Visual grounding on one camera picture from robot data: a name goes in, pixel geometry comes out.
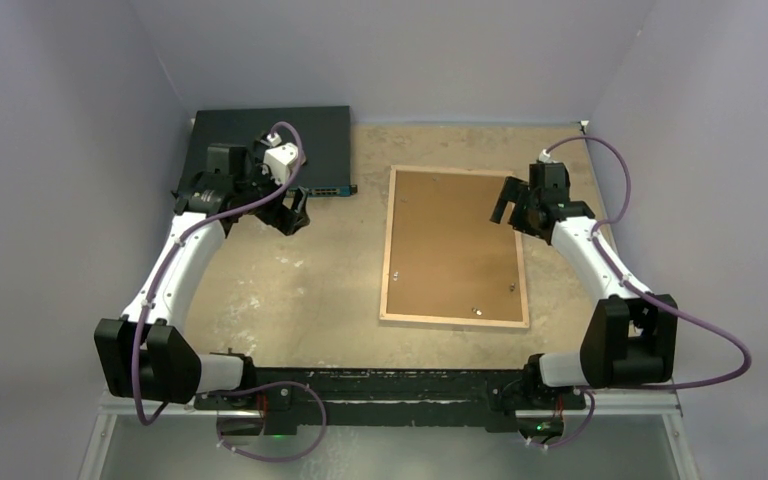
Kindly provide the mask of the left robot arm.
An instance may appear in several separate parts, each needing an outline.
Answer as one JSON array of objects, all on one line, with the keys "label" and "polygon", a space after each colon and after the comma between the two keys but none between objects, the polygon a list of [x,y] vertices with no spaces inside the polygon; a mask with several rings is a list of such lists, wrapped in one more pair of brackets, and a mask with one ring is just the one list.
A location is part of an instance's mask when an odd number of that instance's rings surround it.
[{"label": "left robot arm", "polygon": [[219,391],[235,409],[255,402],[258,382],[245,373],[244,356],[199,354],[182,330],[207,267],[243,216],[286,236],[308,225],[305,189],[284,203],[302,163],[298,146],[276,134],[207,148],[205,165],[173,194],[170,231],[148,278],[120,316],[100,320],[94,332],[112,395],[184,404]]}]

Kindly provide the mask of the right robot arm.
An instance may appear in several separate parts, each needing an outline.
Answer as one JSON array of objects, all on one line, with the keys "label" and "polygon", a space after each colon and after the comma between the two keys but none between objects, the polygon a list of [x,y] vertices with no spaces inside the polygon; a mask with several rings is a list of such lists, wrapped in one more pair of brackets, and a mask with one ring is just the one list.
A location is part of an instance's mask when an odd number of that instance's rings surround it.
[{"label": "right robot arm", "polygon": [[561,163],[533,163],[529,177],[508,176],[491,222],[553,247],[573,268],[593,303],[580,347],[567,353],[535,354],[521,381],[524,399],[544,407],[560,391],[661,384],[673,373],[677,317],[669,295],[646,300],[647,290],[630,285],[632,275],[605,244],[595,214],[570,198]]}]

